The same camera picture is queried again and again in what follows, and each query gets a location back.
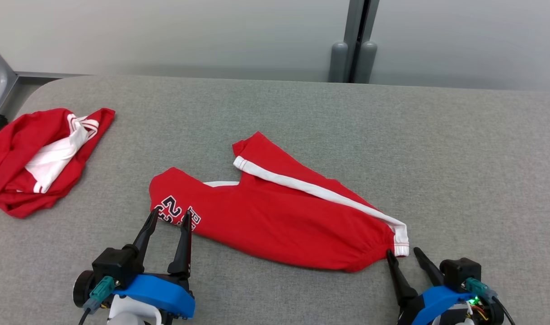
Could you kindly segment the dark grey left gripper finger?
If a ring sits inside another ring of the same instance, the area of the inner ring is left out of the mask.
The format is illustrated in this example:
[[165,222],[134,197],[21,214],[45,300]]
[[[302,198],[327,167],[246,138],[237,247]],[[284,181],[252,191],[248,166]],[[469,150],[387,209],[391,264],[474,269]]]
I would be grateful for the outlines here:
[[137,234],[133,243],[124,245],[123,249],[129,250],[132,253],[132,260],[135,265],[143,265],[149,240],[156,229],[157,221],[158,209],[153,209],[143,224],[143,227],[139,230],[139,234]]
[[180,241],[178,243],[175,257],[168,265],[168,273],[175,276],[191,275],[191,211],[186,211],[180,225]]

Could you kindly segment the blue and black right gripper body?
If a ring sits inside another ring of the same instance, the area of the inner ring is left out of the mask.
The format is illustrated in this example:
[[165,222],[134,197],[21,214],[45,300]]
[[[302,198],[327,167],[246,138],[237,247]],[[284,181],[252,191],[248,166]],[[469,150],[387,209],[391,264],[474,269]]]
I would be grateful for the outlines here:
[[400,308],[399,325],[502,325],[505,313],[488,292],[431,287]]

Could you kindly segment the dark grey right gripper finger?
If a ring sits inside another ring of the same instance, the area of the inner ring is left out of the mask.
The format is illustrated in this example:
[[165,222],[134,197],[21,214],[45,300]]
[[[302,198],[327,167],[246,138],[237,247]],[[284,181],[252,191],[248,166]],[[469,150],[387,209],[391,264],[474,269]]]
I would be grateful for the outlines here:
[[439,267],[437,267],[419,247],[414,247],[413,253],[420,267],[426,272],[432,285],[443,286],[444,274],[440,271]]
[[397,304],[400,308],[405,308],[408,302],[418,296],[418,293],[407,282],[403,272],[399,268],[399,261],[391,250],[387,250],[386,260],[388,262]]

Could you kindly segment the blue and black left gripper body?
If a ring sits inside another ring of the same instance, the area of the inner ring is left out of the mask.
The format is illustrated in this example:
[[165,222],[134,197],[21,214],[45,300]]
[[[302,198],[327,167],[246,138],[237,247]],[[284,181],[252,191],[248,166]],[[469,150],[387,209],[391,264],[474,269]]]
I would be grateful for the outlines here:
[[96,267],[73,286],[73,302],[85,316],[108,309],[108,319],[191,319],[196,302],[190,276],[150,274],[135,267]]

